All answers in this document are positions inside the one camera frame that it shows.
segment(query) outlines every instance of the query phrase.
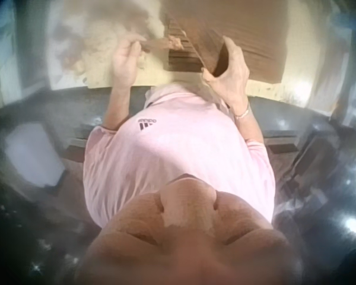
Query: hand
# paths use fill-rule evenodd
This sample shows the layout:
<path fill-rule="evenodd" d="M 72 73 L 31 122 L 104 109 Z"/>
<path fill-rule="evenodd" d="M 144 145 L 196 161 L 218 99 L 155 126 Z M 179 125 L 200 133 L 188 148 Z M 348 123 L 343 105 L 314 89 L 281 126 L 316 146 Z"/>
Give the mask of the hand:
<path fill-rule="evenodd" d="M 249 79 L 249 69 L 240 46 L 229 37 L 223 37 L 228 49 L 228 69 L 219 77 L 214 77 L 204 68 L 202 78 L 228 104 L 236 116 L 241 116 L 248 108 L 245 89 Z"/>
<path fill-rule="evenodd" d="M 113 54 L 113 86 L 117 90 L 130 89 L 137 77 L 137 60 L 141 54 L 139 41 L 146 40 L 138 34 L 127 34 L 120 39 Z"/>

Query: brown board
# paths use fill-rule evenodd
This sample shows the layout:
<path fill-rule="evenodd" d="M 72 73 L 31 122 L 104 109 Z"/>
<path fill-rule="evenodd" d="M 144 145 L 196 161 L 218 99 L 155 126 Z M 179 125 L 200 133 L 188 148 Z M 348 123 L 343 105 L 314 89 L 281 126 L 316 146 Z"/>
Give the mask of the brown board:
<path fill-rule="evenodd" d="M 243 49 L 251 79 L 281 82 L 286 61 L 287 0 L 164 0 L 163 7 L 193 46 L 196 56 L 188 50 L 188 57 L 199 58 L 215 76 L 228 66 L 225 35 Z M 198 64 L 185 69 L 185 61 L 175 62 L 169 70 L 198 69 Z"/>

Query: adidas logo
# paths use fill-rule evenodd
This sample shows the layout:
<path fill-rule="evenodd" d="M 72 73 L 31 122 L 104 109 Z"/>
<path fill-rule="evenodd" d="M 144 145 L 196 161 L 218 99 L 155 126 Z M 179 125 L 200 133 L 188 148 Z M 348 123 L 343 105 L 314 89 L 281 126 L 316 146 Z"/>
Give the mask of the adidas logo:
<path fill-rule="evenodd" d="M 140 119 L 138 120 L 138 123 L 140 125 L 140 130 L 143 130 L 144 128 L 148 128 L 149 126 L 157 123 L 157 120 L 153 119 Z"/>

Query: pink t-shirt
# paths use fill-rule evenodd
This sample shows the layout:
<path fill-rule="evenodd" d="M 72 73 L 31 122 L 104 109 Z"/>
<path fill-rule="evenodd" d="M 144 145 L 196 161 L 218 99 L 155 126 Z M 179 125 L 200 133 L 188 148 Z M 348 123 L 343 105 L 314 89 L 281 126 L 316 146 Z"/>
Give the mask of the pink t-shirt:
<path fill-rule="evenodd" d="M 185 173 L 241 197 L 272 220 L 275 180 L 263 144 L 245 142 L 219 104 L 181 85 L 156 88 L 147 97 L 147 108 L 118 132 L 98 126 L 88 139 L 85 200 L 100 227 L 133 197 Z"/>

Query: wood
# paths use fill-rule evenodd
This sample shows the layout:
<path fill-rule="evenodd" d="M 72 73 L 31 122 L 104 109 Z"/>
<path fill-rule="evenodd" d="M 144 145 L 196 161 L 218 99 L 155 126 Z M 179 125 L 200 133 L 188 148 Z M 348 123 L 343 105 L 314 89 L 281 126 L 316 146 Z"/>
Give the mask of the wood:
<path fill-rule="evenodd" d="M 165 0 L 163 7 L 215 76 L 228 66 L 225 35 L 243 49 L 251 79 L 281 82 L 286 60 L 287 0 Z"/>
<path fill-rule="evenodd" d="M 165 69 L 178 72 L 200 72 L 203 64 L 196 50 L 174 20 L 169 21 L 167 34 L 180 39 L 184 50 L 170 50 Z"/>
<path fill-rule="evenodd" d="M 184 50 L 179 37 L 168 35 L 162 39 L 153 39 L 141 42 L 141 46 L 144 50 L 151 49 L 168 49 L 168 50 Z"/>

